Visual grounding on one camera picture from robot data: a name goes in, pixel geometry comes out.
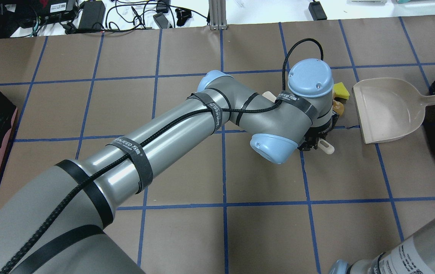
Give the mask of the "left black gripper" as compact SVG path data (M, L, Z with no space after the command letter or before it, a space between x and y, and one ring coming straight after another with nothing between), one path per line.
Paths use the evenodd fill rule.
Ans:
M319 139L325 139L330 131L336 126L339 114L332 114L330 120L322 126L310 127L305 133L304 141L298 147L300 151L310 151L318 149Z

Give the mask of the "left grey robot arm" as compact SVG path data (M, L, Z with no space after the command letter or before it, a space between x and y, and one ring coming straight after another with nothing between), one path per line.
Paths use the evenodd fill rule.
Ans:
M252 135L256 153L282 164L332 127L329 65L305 59L286 77L287 88L271 101L210 71L179 106L86 160L63 160L34 178L0 210L0 273L141 273L104 229L179 158L232 122Z

